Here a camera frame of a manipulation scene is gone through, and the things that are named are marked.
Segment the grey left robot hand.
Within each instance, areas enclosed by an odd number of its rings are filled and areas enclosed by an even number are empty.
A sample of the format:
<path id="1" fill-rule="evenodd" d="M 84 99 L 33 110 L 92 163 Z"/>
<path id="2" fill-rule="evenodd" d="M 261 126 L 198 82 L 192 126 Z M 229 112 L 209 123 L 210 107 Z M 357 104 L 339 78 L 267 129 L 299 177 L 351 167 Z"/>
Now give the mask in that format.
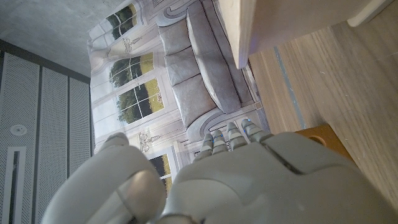
<path id="1" fill-rule="evenodd" d="M 44 223 L 396 223 L 397 211 L 349 159 L 248 119 L 204 137 L 166 189 L 123 133 L 58 189 Z"/>

